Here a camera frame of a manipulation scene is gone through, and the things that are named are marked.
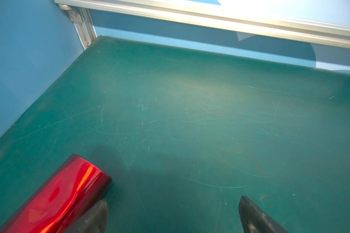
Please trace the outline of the aluminium left frame post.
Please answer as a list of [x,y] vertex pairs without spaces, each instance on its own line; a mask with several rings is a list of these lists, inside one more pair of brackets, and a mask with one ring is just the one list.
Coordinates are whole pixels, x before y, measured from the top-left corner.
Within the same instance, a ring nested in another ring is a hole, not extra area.
[[84,50],[97,38],[97,34],[88,9],[58,4],[61,10],[68,13],[74,23]]

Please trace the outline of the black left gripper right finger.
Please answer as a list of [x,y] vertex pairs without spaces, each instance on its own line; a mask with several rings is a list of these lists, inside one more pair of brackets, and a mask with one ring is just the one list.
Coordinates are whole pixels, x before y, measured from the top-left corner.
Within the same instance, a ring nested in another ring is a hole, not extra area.
[[288,233],[247,196],[240,199],[239,215],[245,233]]

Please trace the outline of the shiny red cylinder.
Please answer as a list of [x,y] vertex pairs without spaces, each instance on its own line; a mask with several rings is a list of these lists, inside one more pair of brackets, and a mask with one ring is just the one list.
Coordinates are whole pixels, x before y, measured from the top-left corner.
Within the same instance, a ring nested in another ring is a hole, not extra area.
[[0,233],[64,233],[103,196],[112,178],[72,154],[7,220]]

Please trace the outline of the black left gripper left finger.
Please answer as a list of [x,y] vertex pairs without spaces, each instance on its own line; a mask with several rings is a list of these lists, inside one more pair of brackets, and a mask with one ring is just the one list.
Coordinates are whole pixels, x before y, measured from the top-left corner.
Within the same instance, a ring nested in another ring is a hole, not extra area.
[[105,233],[108,225],[108,204],[105,199],[98,201],[65,233]]

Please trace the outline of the aluminium back frame rail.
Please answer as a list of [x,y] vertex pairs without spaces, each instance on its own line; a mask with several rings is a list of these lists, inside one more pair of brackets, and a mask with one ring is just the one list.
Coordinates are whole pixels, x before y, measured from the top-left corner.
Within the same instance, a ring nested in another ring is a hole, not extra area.
[[350,49],[350,26],[281,17],[252,5],[213,5],[193,1],[55,1],[56,4],[148,17],[260,36]]

